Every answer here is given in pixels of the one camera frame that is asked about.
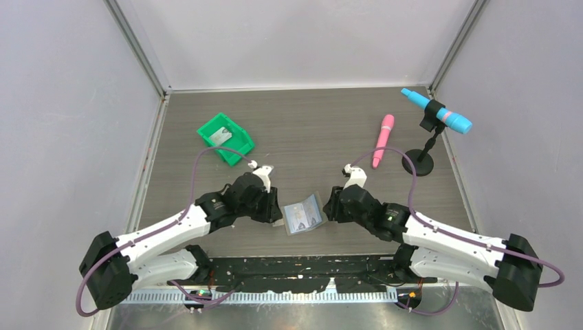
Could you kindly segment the white credit card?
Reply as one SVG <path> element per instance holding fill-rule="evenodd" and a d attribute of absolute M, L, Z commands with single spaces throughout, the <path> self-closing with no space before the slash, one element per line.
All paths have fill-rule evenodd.
<path fill-rule="evenodd" d="M 301 203 L 285 206 L 284 215 L 289 234 L 298 234 L 308 230 L 303 205 Z"/>

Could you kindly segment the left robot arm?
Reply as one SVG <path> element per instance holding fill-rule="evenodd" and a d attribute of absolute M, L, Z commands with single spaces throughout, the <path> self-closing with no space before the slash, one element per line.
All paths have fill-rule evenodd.
<path fill-rule="evenodd" d="M 244 173 L 223 192 L 206 193 L 185 210 L 142 230 L 118 237 L 108 231 L 95 236 L 79 267 L 78 313 L 87 315 L 80 305 L 86 289 L 101 311 L 120 304 L 133 290 L 156 283 L 189 279 L 196 285 L 204 284 L 211 267 L 202 260 L 201 252 L 166 251 L 230 227 L 242 217 L 260 223 L 282 219 L 278 191 L 270 180 L 272 169 L 260 166 Z"/>

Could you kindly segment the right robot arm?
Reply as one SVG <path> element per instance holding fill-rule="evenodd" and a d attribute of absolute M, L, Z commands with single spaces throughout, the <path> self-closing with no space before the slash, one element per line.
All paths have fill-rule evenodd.
<path fill-rule="evenodd" d="M 367 190 L 335 186 L 324 213 L 338 223 L 354 222 L 383 241 L 399 243 L 396 279 L 443 278 L 478 287 L 497 301 L 533 311 L 542 266 L 529 241 L 481 236 L 439 223 L 398 203 L 382 203 Z"/>

